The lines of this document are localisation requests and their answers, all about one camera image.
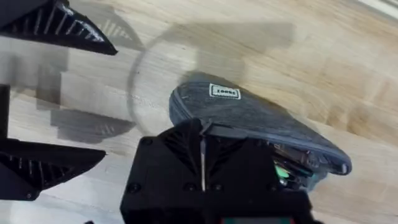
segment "saddle label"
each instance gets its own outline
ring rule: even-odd
[[[241,99],[241,91],[239,89],[228,88],[225,86],[214,85],[210,83],[209,94],[211,97],[222,97],[234,100]]]

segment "wooden table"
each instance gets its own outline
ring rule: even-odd
[[[122,223],[138,140],[171,127],[168,98],[194,71],[285,108],[352,158],[310,194],[325,223],[398,222],[398,22],[345,0],[71,0],[114,56],[0,38],[14,87],[9,134],[104,149],[93,170],[0,202],[1,223]]]

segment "wood grain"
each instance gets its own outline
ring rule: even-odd
[[[71,4],[119,53],[0,37],[0,82],[13,86],[9,134],[108,156],[36,202],[0,202],[1,223],[122,223],[138,140],[171,127],[169,95],[193,71],[287,108],[351,156],[349,176],[330,175],[310,194],[316,217],[398,222],[395,20],[344,0]]]

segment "screw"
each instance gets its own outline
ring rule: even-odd
[[[130,194],[135,194],[135,193],[137,193],[138,191],[140,191],[141,190],[141,185],[139,185],[139,184],[137,184],[137,183],[131,183],[130,185],[129,185],[129,187],[127,188],[127,191],[130,193]]]
[[[183,189],[192,192],[192,191],[196,191],[196,190],[197,190],[197,187],[196,187],[196,185],[193,184],[193,183],[186,183],[186,184],[184,185],[184,188],[183,188]]]
[[[213,185],[212,188],[215,191],[222,191],[223,190],[223,186],[221,184],[215,184],[215,185]]]

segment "black 3d-printed part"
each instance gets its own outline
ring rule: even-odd
[[[104,151],[7,138],[10,87],[0,84],[0,200],[35,200],[99,163]]]
[[[120,207],[126,224],[216,224],[228,217],[254,218],[250,223],[256,217],[318,223],[306,192],[280,186],[271,148],[259,139],[202,130],[200,120],[190,119],[141,139]],[[205,190],[198,166],[206,172]]]
[[[0,0],[0,27],[31,12],[49,0]]]
[[[108,38],[67,1],[48,1],[0,28],[0,34],[107,55],[117,53]]]

